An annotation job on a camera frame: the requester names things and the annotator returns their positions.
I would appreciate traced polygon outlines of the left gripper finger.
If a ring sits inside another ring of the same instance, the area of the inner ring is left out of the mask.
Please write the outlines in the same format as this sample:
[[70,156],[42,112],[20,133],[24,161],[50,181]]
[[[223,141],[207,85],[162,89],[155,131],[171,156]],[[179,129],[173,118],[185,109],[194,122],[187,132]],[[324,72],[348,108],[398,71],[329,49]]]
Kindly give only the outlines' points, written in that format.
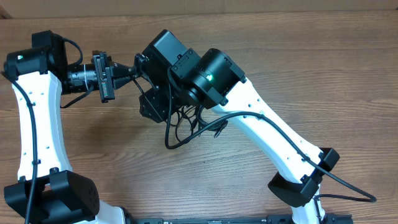
[[127,83],[131,82],[133,80],[133,77],[127,76],[127,77],[119,77],[119,78],[114,78],[113,79],[113,88],[115,90],[120,89]]
[[113,78],[135,77],[136,74],[135,66],[129,67],[121,63],[113,62]]

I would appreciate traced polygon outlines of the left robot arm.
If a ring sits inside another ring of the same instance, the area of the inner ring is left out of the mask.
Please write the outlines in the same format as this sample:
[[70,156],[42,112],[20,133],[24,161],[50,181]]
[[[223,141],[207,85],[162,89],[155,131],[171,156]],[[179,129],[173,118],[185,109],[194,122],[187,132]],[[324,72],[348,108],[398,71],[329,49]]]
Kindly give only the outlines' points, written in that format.
[[84,98],[97,90],[107,102],[115,88],[106,53],[93,52],[89,65],[68,63],[67,43],[46,30],[32,35],[31,48],[7,55],[2,74],[17,98],[21,161],[18,181],[4,188],[4,199],[26,223],[133,223],[125,208],[102,201],[95,183],[75,173],[68,160],[61,96]]

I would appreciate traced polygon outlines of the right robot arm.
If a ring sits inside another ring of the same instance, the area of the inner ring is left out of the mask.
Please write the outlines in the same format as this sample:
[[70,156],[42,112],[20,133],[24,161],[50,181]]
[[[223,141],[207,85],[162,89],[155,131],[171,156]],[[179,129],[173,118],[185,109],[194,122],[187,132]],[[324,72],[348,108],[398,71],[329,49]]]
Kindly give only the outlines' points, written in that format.
[[218,115],[201,131],[234,124],[277,169],[269,189],[292,209],[294,223],[326,223],[320,184],[339,155],[304,140],[260,97],[243,70],[224,52],[209,49],[198,55],[168,30],[143,51],[143,72],[154,83],[147,91],[156,122],[168,121],[184,106],[209,109]]

